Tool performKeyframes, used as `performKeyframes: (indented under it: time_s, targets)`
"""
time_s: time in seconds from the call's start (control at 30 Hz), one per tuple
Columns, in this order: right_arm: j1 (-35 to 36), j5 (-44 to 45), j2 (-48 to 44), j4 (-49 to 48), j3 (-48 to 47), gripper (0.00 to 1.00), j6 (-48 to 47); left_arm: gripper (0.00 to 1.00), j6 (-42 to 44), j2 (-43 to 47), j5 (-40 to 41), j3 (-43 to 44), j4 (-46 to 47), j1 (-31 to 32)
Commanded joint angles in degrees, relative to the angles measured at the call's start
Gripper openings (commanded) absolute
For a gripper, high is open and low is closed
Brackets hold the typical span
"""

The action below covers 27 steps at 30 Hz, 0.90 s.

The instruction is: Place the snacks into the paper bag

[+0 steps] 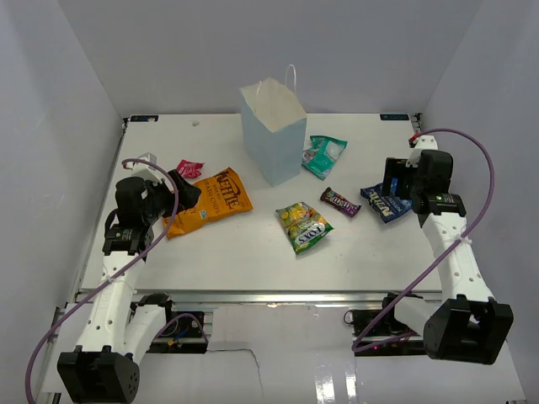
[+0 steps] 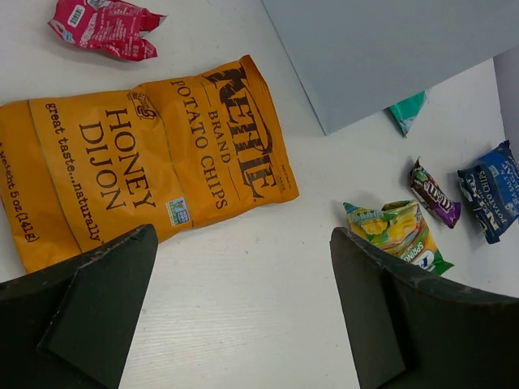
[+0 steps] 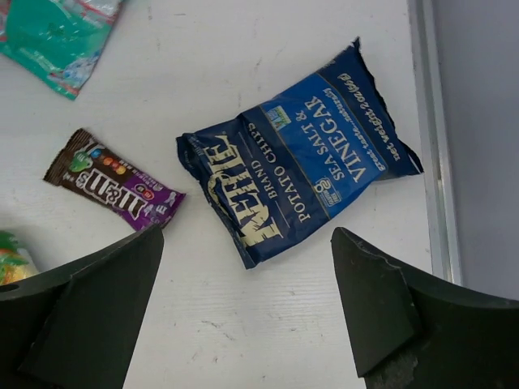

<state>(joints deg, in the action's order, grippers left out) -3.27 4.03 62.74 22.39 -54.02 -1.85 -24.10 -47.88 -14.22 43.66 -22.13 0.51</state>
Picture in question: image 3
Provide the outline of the brown purple M&M's packet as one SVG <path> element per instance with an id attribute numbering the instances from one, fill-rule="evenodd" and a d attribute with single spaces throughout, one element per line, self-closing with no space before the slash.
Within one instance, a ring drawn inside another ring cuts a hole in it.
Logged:
<path id="1" fill-rule="evenodd" d="M 82 195 L 121 216 L 135 231 L 165 227 L 185 198 L 131 165 L 87 130 L 76 130 L 44 181 Z"/>

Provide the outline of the yellow green snack bag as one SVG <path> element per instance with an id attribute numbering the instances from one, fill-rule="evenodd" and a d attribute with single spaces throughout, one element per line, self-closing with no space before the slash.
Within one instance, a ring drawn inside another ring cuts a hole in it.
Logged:
<path id="1" fill-rule="evenodd" d="M 39 273 L 28 250 L 13 233 L 1 231 L 0 249 L 1 285 L 24 280 Z"/>

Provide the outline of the blue Kettle chips bag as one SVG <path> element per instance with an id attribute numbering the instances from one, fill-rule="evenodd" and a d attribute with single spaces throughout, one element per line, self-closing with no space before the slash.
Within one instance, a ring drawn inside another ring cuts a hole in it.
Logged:
<path id="1" fill-rule="evenodd" d="M 177 148 L 247 269 L 307 239 L 372 182 L 423 171 L 359 41 L 236 118 L 179 136 Z"/>

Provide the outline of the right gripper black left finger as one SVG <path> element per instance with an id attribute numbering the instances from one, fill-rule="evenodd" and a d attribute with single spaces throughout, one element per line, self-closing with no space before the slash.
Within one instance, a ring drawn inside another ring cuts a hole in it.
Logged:
<path id="1" fill-rule="evenodd" d="M 121 388 L 164 248 L 152 226 L 1 287 L 3 388 Z"/>

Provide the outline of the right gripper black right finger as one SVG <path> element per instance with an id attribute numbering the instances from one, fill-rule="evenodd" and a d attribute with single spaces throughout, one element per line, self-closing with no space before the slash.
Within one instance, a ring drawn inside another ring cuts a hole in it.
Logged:
<path id="1" fill-rule="evenodd" d="M 331 244 L 355 368 L 367 387 L 517 387 L 517 301 L 449 283 L 348 229 L 335 229 Z"/>

